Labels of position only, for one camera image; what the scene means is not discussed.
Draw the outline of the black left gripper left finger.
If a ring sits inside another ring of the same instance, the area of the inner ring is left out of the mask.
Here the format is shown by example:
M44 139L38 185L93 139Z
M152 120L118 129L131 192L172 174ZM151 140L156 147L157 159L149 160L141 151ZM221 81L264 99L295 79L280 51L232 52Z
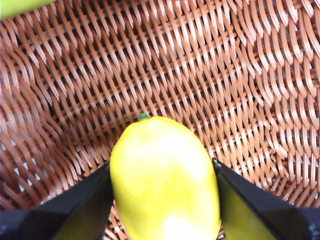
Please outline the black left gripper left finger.
M101 240L113 205L109 164L35 208L2 210L2 240Z

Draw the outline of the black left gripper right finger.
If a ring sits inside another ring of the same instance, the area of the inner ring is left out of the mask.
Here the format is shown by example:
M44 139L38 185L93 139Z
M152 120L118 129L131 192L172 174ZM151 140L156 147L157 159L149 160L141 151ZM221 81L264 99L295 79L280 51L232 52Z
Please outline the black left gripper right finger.
M320 210L296 207L263 190L218 159L220 216L228 240L318 240Z

